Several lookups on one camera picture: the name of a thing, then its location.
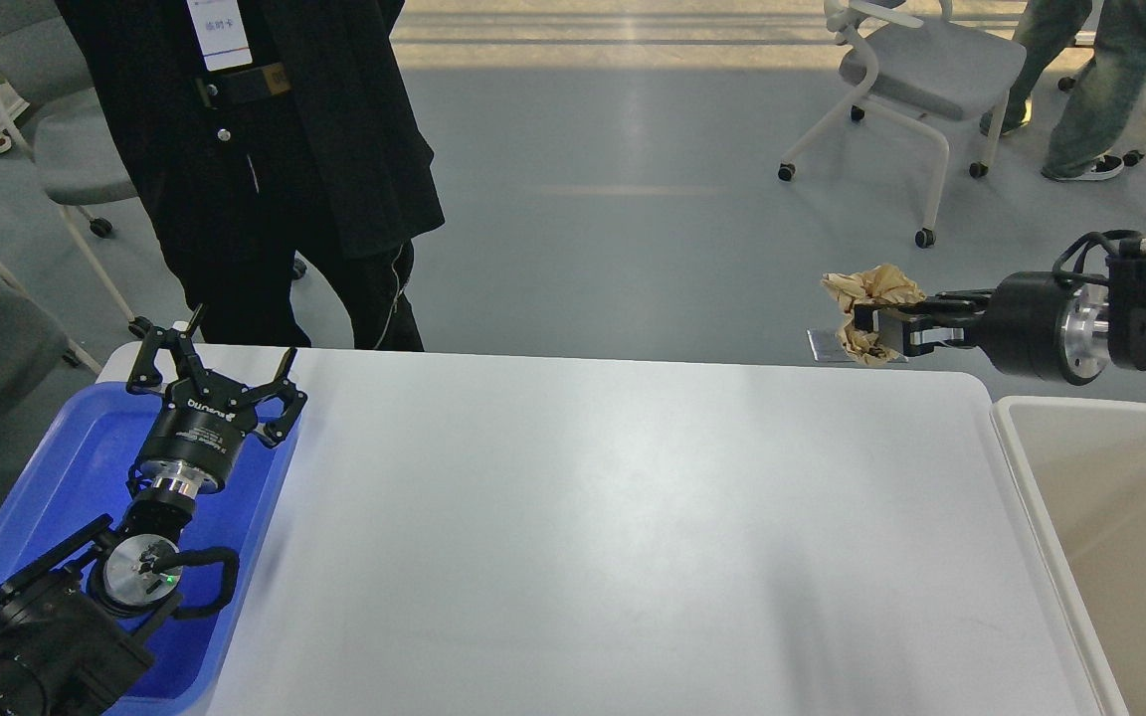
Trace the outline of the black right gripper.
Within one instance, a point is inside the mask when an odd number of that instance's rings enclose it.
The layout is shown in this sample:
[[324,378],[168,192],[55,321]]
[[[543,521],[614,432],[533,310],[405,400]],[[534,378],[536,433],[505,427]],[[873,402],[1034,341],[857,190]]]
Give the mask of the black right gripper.
[[[978,305],[987,305],[982,316]],[[877,346],[905,357],[979,348],[1002,373],[1073,386],[1110,363],[1108,289],[1049,272],[1011,273],[995,290],[941,291],[924,302],[855,305],[854,318]]]

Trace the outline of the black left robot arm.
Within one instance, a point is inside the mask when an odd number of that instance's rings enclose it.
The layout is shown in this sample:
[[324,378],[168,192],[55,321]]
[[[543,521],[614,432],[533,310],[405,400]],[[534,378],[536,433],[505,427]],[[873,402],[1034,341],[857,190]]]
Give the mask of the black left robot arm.
[[0,509],[0,715],[179,715],[214,684],[295,451],[267,384],[135,322],[126,385],[66,402]]

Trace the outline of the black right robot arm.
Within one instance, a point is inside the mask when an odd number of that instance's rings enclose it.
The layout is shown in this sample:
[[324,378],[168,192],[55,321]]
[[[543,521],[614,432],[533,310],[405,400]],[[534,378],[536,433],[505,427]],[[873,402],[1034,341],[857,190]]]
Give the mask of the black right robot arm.
[[1047,272],[995,288],[857,304],[855,330],[905,357],[978,349],[1000,373],[1083,386],[1106,367],[1146,371],[1146,236],[1086,233]]

